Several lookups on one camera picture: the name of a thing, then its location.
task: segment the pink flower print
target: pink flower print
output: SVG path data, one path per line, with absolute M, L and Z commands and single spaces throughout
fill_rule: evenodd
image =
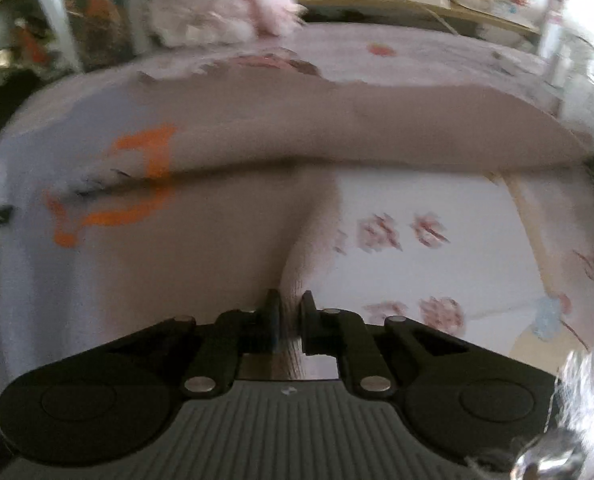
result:
M 584 254 L 573 251 L 584 265 L 584 273 L 594 282 L 594 256 L 584 256 Z
M 401 251 L 399 232 L 395 229 L 395 221 L 389 215 L 373 215 L 372 218 L 360 220 L 357 244 L 367 253 L 388 247 Z
M 426 325 L 444 333 L 459 336 L 464 332 L 464 311 L 452 298 L 430 298 L 419 302 Z
M 399 301 L 382 301 L 363 307 L 369 314 L 368 323 L 372 325 L 383 325 L 389 316 L 406 316 L 408 307 Z
M 368 45 L 368 52 L 375 56 L 382 56 L 382 57 L 394 57 L 397 56 L 397 52 L 395 52 L 391 47 L 384 44 L 379 43 L 371 43 Z
M 415 232 L 417 240 L 426 247 L 438 248 L 442 243 L 450 243 L 448 238 L 439 234 L 443 231 L 443 225 L 439 223 L 434 213 L 428 213 L 423 216 L 415 215 L 415 221 L 410 224 Z
M 343 231 L 337 230 L 337 236 L 335 237 L 335 244 L 333 245 L 333 250 L 336 253 L 343 254 L 346 256 L 346 239 L 348 235 Z

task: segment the ribbed plastic surface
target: ribbed plastic surface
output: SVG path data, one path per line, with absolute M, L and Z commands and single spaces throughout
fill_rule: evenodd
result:
M 237 381 L 184 404 L 150 446 L 109 464 L 52 468 L 18 459 L 0 480 L 472 480 L 411 436 L 386 402 L 341 381 Z

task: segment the fluffy stuffed animal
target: fluffy stuffed animal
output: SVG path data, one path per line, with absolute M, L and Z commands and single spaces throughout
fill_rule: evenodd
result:
M 292 33 L 302 9 L 296 0 L 151 0 L 150 20 L 166 46 L 240 43 Z

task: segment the orange drawing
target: orange drawing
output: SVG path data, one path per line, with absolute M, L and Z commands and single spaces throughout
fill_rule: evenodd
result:
M 146 156 L 145 178 L 151 181 L 152 194 L 141 202 L 117 210 L 96 211 L 78 221 L 70 221 L 66 207 L 46 192 L 46 206 L 55 218 L 55 243 L 62 247 L 77 245 L 77 236 L 88 226 L 117 226 L 139 222 L 161 207 L 170 195 L 170 150 L 169 141 L 175 132 L 173 126 L 161 126 L 144 130 L 134 135 L 117 139 L 109 155 L 122 150 L 142 150 Z

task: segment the shelf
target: shelf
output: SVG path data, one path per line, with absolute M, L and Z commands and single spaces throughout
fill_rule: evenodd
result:
M 467 9 L 454 2 L 451 3 L 449 9 L 434 5 L 421 5 L 410 0 L 299 0 L 299 3 L 305 7 L 370 7 L 378 10 L 421 10 L 421 8 L 425 7 L 443 18 L 456 18 L 479 24 L 494 25 L 504 30 L 516 32 L 529 40 L 539 35 L 539 30 L 536 27 L 526 27 L 519 25 L 519 23 L 509 22 L 485 12 Z

